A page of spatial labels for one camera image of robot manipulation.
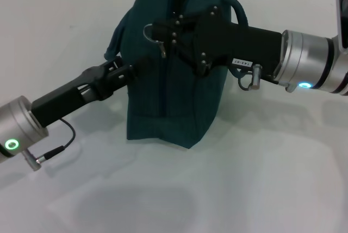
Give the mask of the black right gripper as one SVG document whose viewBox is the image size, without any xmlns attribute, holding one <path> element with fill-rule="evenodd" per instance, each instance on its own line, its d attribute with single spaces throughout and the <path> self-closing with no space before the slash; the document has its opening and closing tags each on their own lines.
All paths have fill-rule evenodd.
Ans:
<svg viewBox="0 0 348 233">
<path fill-rule="evenodd" d="M 194 31 L 194 46 L 186 46 L 182 33 Z M 251 69 L 262 67 L 262 76 L 272 75 L 280 62 L 282 34 L 236 24 L 224 18 L 217 6 L 180 14 L 151 23 L 151 39 L 171 41 L 171 49 L 196 76 L 208 76 L 217 66 Z"/>
</svg>

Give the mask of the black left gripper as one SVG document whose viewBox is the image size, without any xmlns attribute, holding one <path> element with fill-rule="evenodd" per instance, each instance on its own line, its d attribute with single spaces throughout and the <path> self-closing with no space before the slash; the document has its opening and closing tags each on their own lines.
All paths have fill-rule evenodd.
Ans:
<svg viewBox="0 0 348 233">
<path fill-rule="evenodd" d="M 42 127 L 94 101 L 103 101 L 136 77 L 151 73 L 155 64 L 149 56 L 131 65 L 117 66 L 120 61 L 105 62 L 83 71 L 77 78 L 32 102 L 31 112 Z"/>
</svg>

